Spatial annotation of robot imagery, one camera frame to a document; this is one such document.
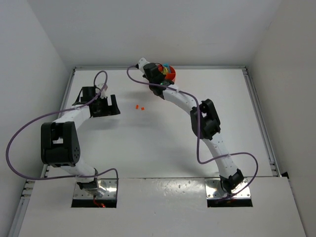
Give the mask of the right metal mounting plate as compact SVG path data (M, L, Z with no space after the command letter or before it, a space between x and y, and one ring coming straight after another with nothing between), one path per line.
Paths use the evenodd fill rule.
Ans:
M223 190L220 178L205 179L206 198L209 200L217 200L225 198L228 194ZM251 199L248 180L244 179L237 187L232 190L232 194L236 194L230 199Z

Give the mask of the green lego brick upside-down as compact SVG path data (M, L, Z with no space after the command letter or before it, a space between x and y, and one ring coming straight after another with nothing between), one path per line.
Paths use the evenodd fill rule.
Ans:
M167 75L167 74L169 74L169 70L168 70L168 68L163 68L163 70L162 70L162 74L163 74L163 75Z

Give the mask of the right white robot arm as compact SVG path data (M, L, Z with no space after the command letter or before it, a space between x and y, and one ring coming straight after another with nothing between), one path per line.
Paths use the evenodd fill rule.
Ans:
M200 135L200 139L209 148L213 157L222 156L215 162L218 167L222 189L231 193L243 180L241 170L235 165L220 135L220 120L215 106L210 99L195 100L181 93L179 87L161 72L161 67L142 59L138 63L139 70L148 80L150 90L160 98L169 101L190 115L192 131Z

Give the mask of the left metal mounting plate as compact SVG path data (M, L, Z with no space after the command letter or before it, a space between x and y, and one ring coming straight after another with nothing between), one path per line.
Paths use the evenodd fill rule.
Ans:
M118 180L97 179L95 183L76 183L73 199L116 199Z

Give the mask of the metal mounting plate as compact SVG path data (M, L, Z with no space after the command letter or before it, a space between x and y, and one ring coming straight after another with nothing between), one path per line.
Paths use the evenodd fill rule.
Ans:
M97 179L95 183L76 183L73 199L116 199L118 180Z
M217 200L225 198L228 194L223 190L220 178L205 179L206 198L209 200ZM230 199L251 199L248 180L244 179L237 187L232 190L232 194L236 194Z

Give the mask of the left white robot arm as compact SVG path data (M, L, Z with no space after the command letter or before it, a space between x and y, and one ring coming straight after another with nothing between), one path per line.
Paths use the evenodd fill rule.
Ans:
M70 111L41 125L42 162L74 175L79 188L90 193L101 190L98 171L81 157L77 129L88 119L120 114L116 96L105 91L83 87Z

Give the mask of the orange divided round container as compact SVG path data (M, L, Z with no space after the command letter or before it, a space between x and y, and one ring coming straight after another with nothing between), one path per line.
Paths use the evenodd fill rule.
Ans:
M158 64L158 70L161 73L162 73L163 68L164 68L163 64L162 65ZM172 66L170 66L170 69L168 69L168 70L169 70L169 74L164 75L165 79L171 80L172 82L175 82L175 80L176 80L176 71L175 71L175 69Z

